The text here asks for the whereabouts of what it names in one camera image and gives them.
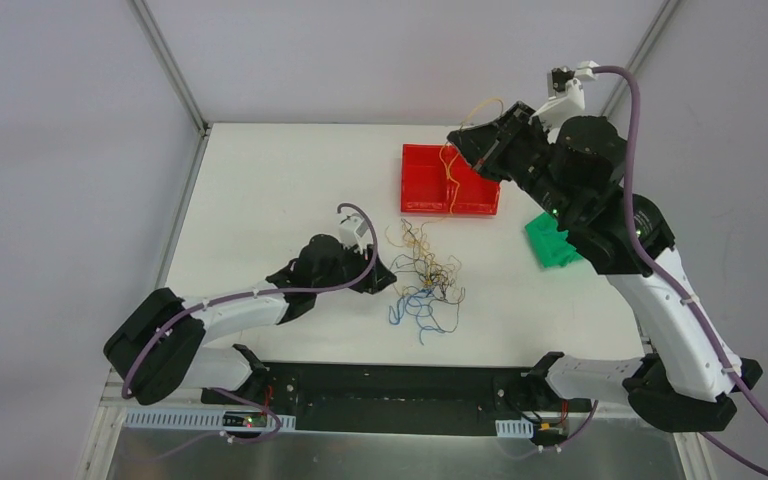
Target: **orange wire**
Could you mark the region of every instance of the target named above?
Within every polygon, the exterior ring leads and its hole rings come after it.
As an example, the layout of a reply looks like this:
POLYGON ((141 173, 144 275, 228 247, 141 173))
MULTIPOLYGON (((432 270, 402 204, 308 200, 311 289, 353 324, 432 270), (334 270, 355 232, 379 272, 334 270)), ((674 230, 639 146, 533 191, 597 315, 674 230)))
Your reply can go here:
MULTIPOLYGON (((487 105, 493 103, 493 102, 499 102, 499 107, 501 107, 499 111, 499 116, 501 117, 505 113, 505 102, 502 101, 499 97, 493 97, 488 98, 487 100, 484 100, 483 102, 479 103, 477 107, 473 108, 471 112, 469 112, 469 115, 467 115, 462 121, 460 128, 458 128, 458 131, 463 130, 463 127, 466 125, 467 122, 479 111, 481 111, 482 108, 486 107, 487 105)), ((443 159, 443 150, 446 149, 450 145, 449 142, 446 142, 443 144, 443 146, 440 147, 440 152, 437 154, 437 156, 440 158, 440 161, 443 162, 443 166, 446 169, 446 179, 452 183, 455 184, 455 193, 452 195, 452 201, 449 202, 449 215, 451 215, 453 212, 452 210, 455 208, 455 202, 458 200, 458 192, 461 189, 461 182, 455 180, 455 177, 452 176, 452 164, 455 163, 455 160, 458 158, 457 152, 455 152, 455 155, 452 157, 452 160, 449 163, 446 163, 446 160, 443 159)))
POLYGON ((455 202, 458 200, 458 192, 461 189, 461 182, 455 180, 455 177, 452 176, 452 164, 455 163, 458 155, 455 154, 449 163, 446 163, 446 160, 443 158, 443 150, 445 150, 445 148, 448 146, 449 143, 446 142, 442 147, 440 147, 440 153, 438 154, 438 157, 440 157, 440 161, 443 162, 443 166, 446 168, 446 179, 455 184, 455 193, 452 195, 452 201, 449 202, 449 215, 451 215, 453 213, 452 210, 455 208, 455 202))
MULTIPOLYGON (((275 393, 275 391, 272 390, 272 385, 267 385, 266 386, 266 394, 264 395, 264 399, 263 399, 263 406, 264 407, 268 407, 269 406, 269 401, 272 399, 272 394, 273 393, 275 393)), ((261 412, 261 415, 265 417, 266 416, 266 412, 261 412)))

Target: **white cable tie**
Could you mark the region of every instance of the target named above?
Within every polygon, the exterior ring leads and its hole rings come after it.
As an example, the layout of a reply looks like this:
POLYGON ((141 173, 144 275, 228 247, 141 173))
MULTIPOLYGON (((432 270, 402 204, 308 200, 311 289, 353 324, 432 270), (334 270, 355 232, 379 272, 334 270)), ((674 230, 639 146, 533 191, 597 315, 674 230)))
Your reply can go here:
POLYGON ((699 303, 699 296, 697 296, 695 293, 690 294, 690 298, 682 298, 681 304, 682 305, 689 305, 691 303, 699 303))

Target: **red wire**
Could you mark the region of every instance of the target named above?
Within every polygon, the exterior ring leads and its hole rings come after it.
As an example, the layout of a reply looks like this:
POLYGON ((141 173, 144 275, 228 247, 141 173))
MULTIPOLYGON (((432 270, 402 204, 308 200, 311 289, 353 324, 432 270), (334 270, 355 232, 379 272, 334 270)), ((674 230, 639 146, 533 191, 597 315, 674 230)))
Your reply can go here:
POLYGON ((561 402, 561 420, 559 423, 565 422, 568 416, 569 416, 569 402, 564 400, 563 402, 561 402))
POLYGON ((272 390, 272 385, 266 386, 266 394, 263 396, 263 406, 268 407, 269 401, 272 400, 272 394, 274 393, 274 390, 272 390))

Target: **white wall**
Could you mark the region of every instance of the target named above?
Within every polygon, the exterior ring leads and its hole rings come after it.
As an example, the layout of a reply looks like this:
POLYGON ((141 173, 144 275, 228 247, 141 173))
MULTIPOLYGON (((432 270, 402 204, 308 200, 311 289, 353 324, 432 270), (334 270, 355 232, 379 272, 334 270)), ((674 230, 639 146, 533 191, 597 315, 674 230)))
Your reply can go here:
POLYGON ((451 125, 487 97, 539 106, 552 67, 625 64, 661 0, 148 4, 210 121, 451 125))
MULTIPOLYGON (((688 0, 640 79, 636 191, 667 215, 720 333, 761 362, 768 407, 768 2, 688 0)), ((720 438, 768 466, 768 428, 738 408, 720 438)), ((715 459, 720 478, 757 478, 715 459)))
POLYGON ((0 1, 0 479, 73 477, 195 142, 126 2, 0 1))

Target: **red tray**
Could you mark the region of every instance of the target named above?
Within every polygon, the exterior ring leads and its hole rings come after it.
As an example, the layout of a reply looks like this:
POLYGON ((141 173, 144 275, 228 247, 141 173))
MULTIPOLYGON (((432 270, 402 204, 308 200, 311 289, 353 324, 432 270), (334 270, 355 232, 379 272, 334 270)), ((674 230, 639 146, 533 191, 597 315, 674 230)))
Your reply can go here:
POLYGON ((402 147, 402 212, 452 213, 456 215, 496 215, 499 207, 499 184, 481 178, 458 154, 455 147, 443 149, 443 159, 452 163, 452 178, 460 182, 457 198, 455 183, 446 178, 446 167, 440 161, 441 145, 409 145, 402 147))

